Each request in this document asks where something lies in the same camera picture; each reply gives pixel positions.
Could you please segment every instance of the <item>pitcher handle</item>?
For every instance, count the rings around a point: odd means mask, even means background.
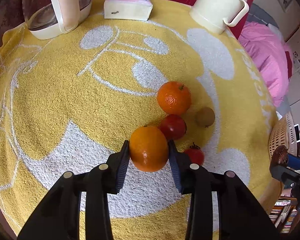
[[[226,18],[223,18],[223,22],[228,25],[229,27],[234,27],[238,24],[238,22],[243,18],[243,16],[246,15],[246,13],[249,11],[249,5],[245,0],[240,0],[244,3],[244,7],[242,10],[236,15],[236,17],[232,20],[232,22],[228,22]]]
[[[79,0],[51,0],[62,33],[68,33],[79,24]]]

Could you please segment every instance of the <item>cream thermos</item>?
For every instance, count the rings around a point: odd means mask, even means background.
[[[190,16],[209,31],[221,34],[249,11],[247,0],[196,0]]]

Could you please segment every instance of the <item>white plastic basket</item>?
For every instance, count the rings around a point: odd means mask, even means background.
[[[282,117],[272,129],[268,142],[270,159],[279,145],[285,145],[290,154],[297,156],[297,138],[291,112]]]

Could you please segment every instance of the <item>pink bedding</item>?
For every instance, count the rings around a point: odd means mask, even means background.
[[[289,51],[289,47],[269,27],[255,22],[244,25],[239,42],[251,56],[268,87],[274,105],[278,107],[282,97],[288,92],[285,51]]]

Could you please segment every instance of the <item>tissue paper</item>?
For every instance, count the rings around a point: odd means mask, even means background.
[[[105,0],[105,19],[146,21],[152,7],[150,0]]]

